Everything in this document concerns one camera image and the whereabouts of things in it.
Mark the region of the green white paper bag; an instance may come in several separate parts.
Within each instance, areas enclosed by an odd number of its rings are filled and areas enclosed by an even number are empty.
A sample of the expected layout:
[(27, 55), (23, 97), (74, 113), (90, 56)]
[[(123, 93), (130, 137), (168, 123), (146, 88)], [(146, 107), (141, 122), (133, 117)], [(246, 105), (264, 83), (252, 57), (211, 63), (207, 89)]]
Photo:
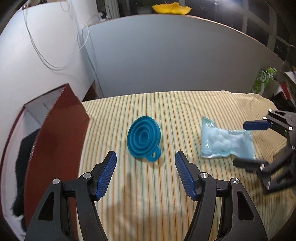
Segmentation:
[(261, 69), (257, 75), (255, 83), (251, 89), (251, 93), (256, 93), (262, 95), (270, 80), (274, 80), (277, 73), (277, 69), (274, 67), (269, 67), (266, 69)]

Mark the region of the black cloth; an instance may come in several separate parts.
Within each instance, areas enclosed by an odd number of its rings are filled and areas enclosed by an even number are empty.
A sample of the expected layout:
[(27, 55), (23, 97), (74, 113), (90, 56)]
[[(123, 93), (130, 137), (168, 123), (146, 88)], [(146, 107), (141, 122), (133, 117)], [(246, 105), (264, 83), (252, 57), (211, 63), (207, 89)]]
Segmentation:
[(21, 227), (24, 232), (27, 231), (24, 213), (24, 188), (25, 177), (28, 166), (28, 161), (31, 156), (31, 150), (35, 143), (36, 136), (40, 129), (35, 130), (28, 136), (22, 139), (16, 159), (15, 174), (16, 174), (16, 198), (11, 207), (13, 215), (16, 217), (22, 216)]

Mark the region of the striped yellow table cloth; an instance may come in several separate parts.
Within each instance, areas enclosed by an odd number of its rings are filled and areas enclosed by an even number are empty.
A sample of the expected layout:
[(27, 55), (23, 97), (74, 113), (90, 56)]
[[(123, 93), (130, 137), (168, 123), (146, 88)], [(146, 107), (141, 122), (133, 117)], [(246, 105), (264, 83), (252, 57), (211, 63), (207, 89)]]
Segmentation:
[[(106, 194), (96, 202), (109, 240), (182, 240), (196, 203), (186, 195), (175, 166), (175, 153), (184, 152), (201, 171), (216, 179), (237, 177), (252, 198), (268, 238), (287, 224), (294, 209), (293, 190), (262, 193), (253, 173), (235, 168), (233, 157), (200, 156), (201, 121), (207, 117), (219, 128), (240, 130), (258, 120), (274, 104), (257, 94), (227, 91), (143, 93), (83, 103), (90, 121), (80, 162), (80, 174), (92, 170), (109, 151), (117, 164)], [(161, 130), (161, 156), (155, 162), (135, 159), (126, 144), (128, 130), (141, 116), (150, 116)]]

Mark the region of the yellow fruit bowl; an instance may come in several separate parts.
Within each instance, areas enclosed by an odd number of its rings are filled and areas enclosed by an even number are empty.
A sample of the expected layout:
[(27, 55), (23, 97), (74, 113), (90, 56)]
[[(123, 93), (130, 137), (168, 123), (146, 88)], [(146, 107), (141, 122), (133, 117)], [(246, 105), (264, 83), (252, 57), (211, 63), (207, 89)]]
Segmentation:
[(179, 3), (174, 2), (171, 4), (155, 4), (152, 6), (152, 9), (158, 14), (187, 15), (192, 8), (181, 6)]

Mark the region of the cotton balls plastic bag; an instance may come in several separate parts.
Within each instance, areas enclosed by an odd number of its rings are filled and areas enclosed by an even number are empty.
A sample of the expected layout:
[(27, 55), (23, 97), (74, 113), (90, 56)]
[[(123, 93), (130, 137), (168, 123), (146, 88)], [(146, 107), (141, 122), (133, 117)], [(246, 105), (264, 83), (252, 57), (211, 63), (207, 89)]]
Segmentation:
[(254, 159), (254, 145), (250, 131), (226, 130), (216, 123), (202, 118), (201, 156), (203, 158), (228, 157), (234, 155), (242, 159)]

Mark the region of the dark red cardboard box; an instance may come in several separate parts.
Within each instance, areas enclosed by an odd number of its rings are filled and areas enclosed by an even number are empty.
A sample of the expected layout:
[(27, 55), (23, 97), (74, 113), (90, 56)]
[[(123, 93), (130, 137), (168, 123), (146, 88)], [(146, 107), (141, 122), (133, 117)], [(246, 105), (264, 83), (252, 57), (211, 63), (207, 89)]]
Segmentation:
[[(27, 225), (50, 181), (78, 177), (80, 157), (89, 116), (69, 84), (64, 84), (25, 103), (11, 127), (1, 157), (1, 234), (23, 240)], [(20, 217), (13, 214), (17, 195), (16, 160), (21, 141), (37, 132), (25, 168)]]

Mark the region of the blue collapsible silicone funnel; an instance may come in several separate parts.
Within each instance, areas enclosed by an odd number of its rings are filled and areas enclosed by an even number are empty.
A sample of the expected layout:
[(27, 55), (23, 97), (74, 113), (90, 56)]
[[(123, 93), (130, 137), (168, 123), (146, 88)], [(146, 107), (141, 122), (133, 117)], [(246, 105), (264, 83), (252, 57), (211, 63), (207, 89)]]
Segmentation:
[(155, 162), (161, 156), (160, 140), (159, 125), (149, 116), (137, 118), (126, 138), (130, 154), (138, 159), (145, 158), (148, 162)]

